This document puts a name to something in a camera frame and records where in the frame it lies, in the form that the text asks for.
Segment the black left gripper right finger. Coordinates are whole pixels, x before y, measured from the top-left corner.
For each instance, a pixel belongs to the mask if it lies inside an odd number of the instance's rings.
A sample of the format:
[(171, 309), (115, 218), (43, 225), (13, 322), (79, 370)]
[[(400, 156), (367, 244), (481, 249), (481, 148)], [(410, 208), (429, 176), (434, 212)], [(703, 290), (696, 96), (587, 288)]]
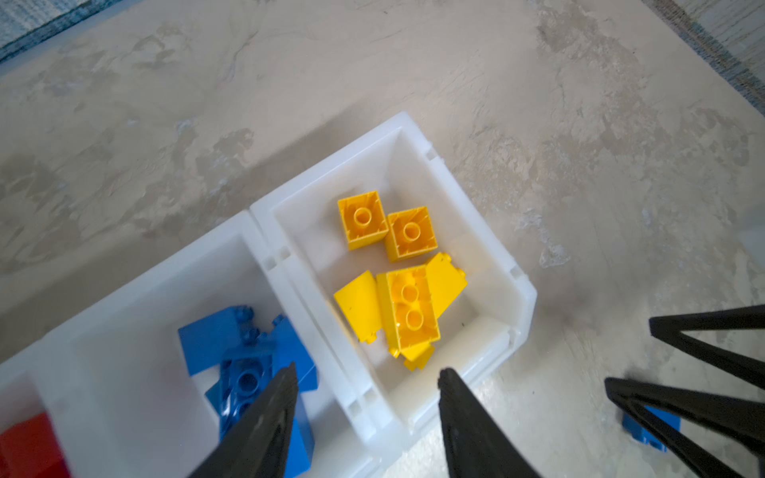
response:
[(444, 452), (451, 477), (537, 477), (453, 368), (437, 386)]

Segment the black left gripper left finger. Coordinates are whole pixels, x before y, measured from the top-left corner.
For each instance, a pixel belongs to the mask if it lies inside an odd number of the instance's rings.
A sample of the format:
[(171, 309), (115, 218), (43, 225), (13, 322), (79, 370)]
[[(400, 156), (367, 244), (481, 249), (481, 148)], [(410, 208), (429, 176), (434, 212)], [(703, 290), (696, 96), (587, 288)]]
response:
[(298, 398), (296, 366), (279, 370), (193, 477), (285, 475)]

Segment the blue lego brick top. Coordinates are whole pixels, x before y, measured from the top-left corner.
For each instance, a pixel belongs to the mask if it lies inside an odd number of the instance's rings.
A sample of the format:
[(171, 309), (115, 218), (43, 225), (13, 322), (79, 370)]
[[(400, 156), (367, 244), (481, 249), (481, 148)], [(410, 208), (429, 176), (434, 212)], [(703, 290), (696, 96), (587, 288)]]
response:
[(213, 368), (228, 350), (251, 342), (258, 335), (253, 319), (251, 307), (233, 306), (178, 329), (188, 374)]

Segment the yellow lego brick studs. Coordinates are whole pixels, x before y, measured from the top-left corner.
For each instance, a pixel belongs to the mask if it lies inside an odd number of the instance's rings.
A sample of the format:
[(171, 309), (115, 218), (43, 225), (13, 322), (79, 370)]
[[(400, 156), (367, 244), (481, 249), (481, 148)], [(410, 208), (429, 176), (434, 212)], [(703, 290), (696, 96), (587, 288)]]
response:
[(382, 326), (394, 358), (403, 349), (441, 339), (424, 265), (378, 274), (376, 281)]

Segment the red lego brick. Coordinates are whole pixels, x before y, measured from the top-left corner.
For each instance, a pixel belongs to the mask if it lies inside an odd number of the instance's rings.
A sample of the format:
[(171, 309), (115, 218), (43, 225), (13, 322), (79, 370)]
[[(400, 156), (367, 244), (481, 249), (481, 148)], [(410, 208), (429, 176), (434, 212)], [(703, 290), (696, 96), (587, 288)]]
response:
[(1, 434), (2, 477), (70, 477), (65, 457), (45, 412)]

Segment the blue lego brick bottom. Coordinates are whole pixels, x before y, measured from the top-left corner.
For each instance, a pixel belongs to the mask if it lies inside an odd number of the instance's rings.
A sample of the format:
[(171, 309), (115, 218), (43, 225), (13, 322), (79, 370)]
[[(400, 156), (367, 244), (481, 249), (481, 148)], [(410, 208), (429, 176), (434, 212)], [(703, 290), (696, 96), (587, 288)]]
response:
[(285, 478), (298, 477), (310, 470), (315, 440), (301, 394), (298, 394), (290, 444), (285, 466)]

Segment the blue lego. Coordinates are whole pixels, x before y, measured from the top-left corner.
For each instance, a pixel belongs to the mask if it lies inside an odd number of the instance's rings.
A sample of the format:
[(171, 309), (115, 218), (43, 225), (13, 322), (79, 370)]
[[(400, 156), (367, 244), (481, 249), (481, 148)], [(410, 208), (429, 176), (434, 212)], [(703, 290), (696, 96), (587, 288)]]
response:
[(269, 339), (274, 344), (274, 374), (294, 364), (300, 392), (316, 390), (319, 387), (318, 370), (293, 325), (283, 315), (278, 316), (273, 321), (273, 325), (274, 329)]

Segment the yellow large lego brick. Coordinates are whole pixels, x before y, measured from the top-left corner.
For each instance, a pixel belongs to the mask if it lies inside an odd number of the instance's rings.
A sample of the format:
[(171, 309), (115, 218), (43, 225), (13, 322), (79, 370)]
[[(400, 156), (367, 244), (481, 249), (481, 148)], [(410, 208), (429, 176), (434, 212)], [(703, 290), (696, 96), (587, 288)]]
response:
[(372, 272), (364, 272), (336, 292), (334, 298), (359, 342), (374, 344), (383, 328), (383, 320)]

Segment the yellow lego brick bottom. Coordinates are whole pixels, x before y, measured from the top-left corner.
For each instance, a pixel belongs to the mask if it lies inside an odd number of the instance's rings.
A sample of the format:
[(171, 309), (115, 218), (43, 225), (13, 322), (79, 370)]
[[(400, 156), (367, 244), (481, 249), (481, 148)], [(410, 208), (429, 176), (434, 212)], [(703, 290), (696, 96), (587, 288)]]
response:
[(378, 191), (340, 199), (338, 209), (350, 251), (383, 241), (388, 235), (390, 227)]

